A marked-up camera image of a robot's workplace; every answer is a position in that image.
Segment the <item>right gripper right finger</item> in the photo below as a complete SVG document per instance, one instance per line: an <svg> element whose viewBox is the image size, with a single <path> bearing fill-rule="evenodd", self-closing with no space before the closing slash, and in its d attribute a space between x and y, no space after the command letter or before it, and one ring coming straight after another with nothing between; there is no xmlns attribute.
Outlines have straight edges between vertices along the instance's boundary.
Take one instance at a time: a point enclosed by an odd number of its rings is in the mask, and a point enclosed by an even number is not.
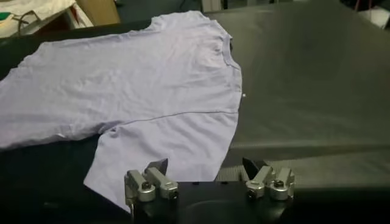
<svg viewBox="0 0 390 224"><path fill-rule="evenodd" d="M282 167L279 170L264 161L255 162L242 159L242 165L248 180L245 181L249 200L258 200L266 193L275 201L286 201L294 197L295 174L292 169Z"/></svg>

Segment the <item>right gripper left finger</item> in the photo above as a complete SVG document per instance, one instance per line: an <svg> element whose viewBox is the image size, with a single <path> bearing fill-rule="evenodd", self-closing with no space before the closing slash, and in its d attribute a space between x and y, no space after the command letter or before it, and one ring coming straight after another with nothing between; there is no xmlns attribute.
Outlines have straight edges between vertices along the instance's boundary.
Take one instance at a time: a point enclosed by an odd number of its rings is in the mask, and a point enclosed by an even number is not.
<svg viewBox="0 0 390 224"><path fill-rule="evenodd" d="M179 197L179 184L166 176L168 159L150 162L141 173L128 170L124 175L125 203L135 212L137 203L149 203L157 197L174 201Z"/></svg>

